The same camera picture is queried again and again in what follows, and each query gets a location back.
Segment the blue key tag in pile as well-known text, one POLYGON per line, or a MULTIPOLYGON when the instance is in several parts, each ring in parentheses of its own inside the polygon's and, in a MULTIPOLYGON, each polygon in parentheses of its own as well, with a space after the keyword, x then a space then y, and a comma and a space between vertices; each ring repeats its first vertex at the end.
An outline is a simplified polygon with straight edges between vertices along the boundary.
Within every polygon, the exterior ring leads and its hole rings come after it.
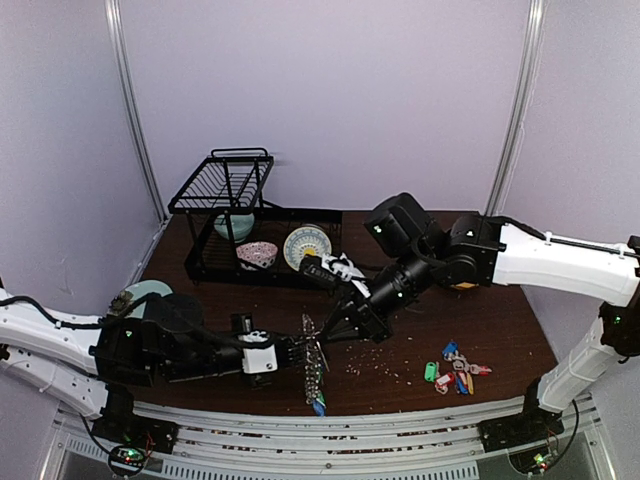
POLYGON ((458 344, 454 341, 450 341, 442 350, 442 356, 445 360, 449 360, 458 352, 458 344))

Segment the blue key tag on disc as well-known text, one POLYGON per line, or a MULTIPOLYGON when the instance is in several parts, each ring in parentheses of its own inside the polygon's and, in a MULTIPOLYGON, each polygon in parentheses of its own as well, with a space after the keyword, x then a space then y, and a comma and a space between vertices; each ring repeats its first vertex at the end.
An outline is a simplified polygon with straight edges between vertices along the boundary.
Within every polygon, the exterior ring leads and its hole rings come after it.
POLYGON ((317 416, 324 416, 326 414, 325 405, 319 401, 313 401, 312 408, 317 416))

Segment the teal ceramic bowl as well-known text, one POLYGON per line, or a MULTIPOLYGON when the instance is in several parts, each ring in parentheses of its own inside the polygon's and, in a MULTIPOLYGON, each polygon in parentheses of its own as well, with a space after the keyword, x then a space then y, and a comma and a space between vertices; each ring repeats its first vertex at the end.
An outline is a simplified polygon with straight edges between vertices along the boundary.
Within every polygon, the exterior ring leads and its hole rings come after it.
POLYGON ((230 233, 232 233, 234 242, 241 243, 253 230, 254 223, 253 214, 233 214, 229 218, 221 214, 214 219, 214 230, 225 240, 229 240, 230 233))

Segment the left aluminium frame post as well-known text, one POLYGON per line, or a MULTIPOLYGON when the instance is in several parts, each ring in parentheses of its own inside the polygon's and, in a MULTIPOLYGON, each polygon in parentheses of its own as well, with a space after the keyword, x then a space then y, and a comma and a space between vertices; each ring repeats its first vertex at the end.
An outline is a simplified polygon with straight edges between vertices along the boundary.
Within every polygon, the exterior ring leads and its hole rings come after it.
POLYGON ((107 28, 111 44, 114 50, 116 66, 118 69, 120 88, 122 91, 126 119, 129 125, 134 150, 140 165, 144 184, 154 207, 158 221, 163 224, 167 221, 167 213, 163 205, 156 175, 149 157, 148 148, 143 132, 143 126, 136 101, 134 83, 129 65, 126 39, 121 16, 121 2, 106 0, 104 2, 107 28))

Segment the circuit board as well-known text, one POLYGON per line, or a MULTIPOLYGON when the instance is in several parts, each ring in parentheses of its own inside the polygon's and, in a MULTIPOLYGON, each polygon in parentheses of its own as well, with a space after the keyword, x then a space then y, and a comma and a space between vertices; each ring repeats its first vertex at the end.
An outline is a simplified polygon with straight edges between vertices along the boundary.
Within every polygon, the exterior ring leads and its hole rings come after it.
POLYGON ((533 448, 512 454, 509 459, 512 467, 524 475, 537 475, 546 472, 554 463, 553 450, 533 448))
POLYGON ((145 468, 147 461, 145 451, 125 445, 114 447, 107 458, 108 466, 118 475, 136 475, 145 468))

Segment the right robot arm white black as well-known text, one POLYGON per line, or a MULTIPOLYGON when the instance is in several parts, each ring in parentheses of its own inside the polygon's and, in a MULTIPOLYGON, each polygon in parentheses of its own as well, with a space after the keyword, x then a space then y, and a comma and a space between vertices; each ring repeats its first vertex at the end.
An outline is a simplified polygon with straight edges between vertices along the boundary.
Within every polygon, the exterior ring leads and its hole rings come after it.
POLYGON ((316 336, 320 345, 391 336, 390 318, 434 285, 526 285, 598 299, 588 333, 528 387, 519 413, 479 424, 487 452, 540 441, 614 363, 639 353, 639 240, 606 244, 540 232, 505 216, 472 213, 443 229, 409 193, 380 203, 365 228, 391 259, 366 278, 346 256, 306 257, 305 276, 340 297, 316 336))

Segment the left circuit board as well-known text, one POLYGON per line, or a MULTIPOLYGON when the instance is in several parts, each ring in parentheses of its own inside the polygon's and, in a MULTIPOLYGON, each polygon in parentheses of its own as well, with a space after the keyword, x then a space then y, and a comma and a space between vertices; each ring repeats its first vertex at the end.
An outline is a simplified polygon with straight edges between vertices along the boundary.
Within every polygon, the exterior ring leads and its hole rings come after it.
POLYGON ((107 458, 108 466, 118 475, 136 475, 145 468, 147 461, 145 451, 125 445, 114 447, 107 458))

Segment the black keyring disc with rings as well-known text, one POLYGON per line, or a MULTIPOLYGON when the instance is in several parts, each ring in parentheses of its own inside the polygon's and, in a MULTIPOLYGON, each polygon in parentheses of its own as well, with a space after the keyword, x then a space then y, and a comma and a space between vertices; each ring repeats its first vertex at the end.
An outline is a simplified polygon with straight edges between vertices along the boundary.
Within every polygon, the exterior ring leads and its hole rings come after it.
MULTIPOLYGON (((315 337, 319 332, 311 317, 307 313, 302 314, 303 337, 315 337)), ((324 373, 329 370, 326 357, 320 344, 319 352, 305 352, 304 357, 304 391, 306 403, 311 406, 316 401, 316 396, 323 394, 322 385, 324 373)))

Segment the right circuit board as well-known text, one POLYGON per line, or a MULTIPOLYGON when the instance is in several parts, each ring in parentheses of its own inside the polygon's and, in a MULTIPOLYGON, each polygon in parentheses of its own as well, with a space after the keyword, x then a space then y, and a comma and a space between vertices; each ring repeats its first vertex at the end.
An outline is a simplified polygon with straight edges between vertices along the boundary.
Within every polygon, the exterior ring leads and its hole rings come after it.
POLYGON ((554 463, 553 450, 533 448, 512 454, 509 459, 512 467, 524 475, 537 475, 546 472, 554 463))

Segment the aluminium frame post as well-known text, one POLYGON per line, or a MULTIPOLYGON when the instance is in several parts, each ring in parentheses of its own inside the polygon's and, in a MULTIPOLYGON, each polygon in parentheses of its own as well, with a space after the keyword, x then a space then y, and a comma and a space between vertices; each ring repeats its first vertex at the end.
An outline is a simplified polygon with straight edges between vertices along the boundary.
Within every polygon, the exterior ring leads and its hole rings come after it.
POLYGON ((524 120, 530 103, 543 36, 546 1, 529 2, 527 23, 523 39, 522 55, 511 113, 503 141, 499 163, 490 195, 485 207, 489 216, 500 214, 504 208, 519 155, 524 120))
POLYGON ((163 224, 167 221, 167 213, 163 205, 156 175, 149 157, 148 148, 143 132, 143 126, 136 101, 134 83, 129 65, 126 39, 121 16, 121 2, 106 0, 104 2, 107 28, 111 44, 114 50, 116 66, 118 69, 120 88, 122 91, 126 119, 129 125, 134 150, 140 165, 144 184, 154 207, 158 221, 163 224))

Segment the yellow key tag in pile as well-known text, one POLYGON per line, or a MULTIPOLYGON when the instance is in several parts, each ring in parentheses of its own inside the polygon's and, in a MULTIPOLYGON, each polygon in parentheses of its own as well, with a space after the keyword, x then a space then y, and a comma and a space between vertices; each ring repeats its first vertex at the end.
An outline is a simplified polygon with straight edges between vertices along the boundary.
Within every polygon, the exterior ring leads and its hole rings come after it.
POLYGON ((463 377, 462 382, 465 385, 465 389, 467 391, 467 394, 468 395, 473 395, 474 394, 474 385, 473 385, 472 375, 470 373, 463 372, 461 374, 461 376, 463 377))

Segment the red key tag in pile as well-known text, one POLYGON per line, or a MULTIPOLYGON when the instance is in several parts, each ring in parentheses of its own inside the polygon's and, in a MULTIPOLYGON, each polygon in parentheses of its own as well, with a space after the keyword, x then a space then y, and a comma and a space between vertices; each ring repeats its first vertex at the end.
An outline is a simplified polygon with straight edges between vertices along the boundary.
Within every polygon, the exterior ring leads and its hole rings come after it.
POLYGON ((434 387, 437 392, 446 394, 449 388, 456 382, 456 375, 453 372, 447 372, 446 374, 438 377, 434 381, 434 387))

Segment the green key tag in pile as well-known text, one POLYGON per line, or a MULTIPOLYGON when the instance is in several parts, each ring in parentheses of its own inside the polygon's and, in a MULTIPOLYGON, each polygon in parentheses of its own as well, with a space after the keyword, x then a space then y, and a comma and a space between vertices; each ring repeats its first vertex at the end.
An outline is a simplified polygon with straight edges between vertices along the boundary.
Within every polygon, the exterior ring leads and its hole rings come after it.
POLYGON ((424 380, 434 383, 438 378, 439 364, 437 362, 427 362, 424 370, 424 380))

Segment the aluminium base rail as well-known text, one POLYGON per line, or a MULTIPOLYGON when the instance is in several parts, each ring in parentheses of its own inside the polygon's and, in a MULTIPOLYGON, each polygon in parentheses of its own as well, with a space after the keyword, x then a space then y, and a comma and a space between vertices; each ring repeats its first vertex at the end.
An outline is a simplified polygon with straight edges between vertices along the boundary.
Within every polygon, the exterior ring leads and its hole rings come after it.
POLYGON ((614 479, 604 425, 581 396, 548 440, 488 452, 477 426, 516 413, 521 398, 439 410, 332 417, 204 412, 140 403, 175 422, 170 454, 154 453, 143 479, 520 479, 525 453, 562 454, 545 479, 614 479))

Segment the right aluminium frame post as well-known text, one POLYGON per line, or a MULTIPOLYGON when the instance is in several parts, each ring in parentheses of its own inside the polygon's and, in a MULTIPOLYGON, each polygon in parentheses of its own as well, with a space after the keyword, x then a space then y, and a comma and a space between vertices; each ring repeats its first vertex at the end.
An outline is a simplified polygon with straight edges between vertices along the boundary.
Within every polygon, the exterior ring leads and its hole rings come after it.
POLYGON ((485 207, 489 216, 500 214, 504 208, 519 155, 524 120, 530 103, 543 36, 546 1, 529 2, 527 23, 523 39, 522 55, 511 113, 503 141, 499 163, 490 195, 485 207))

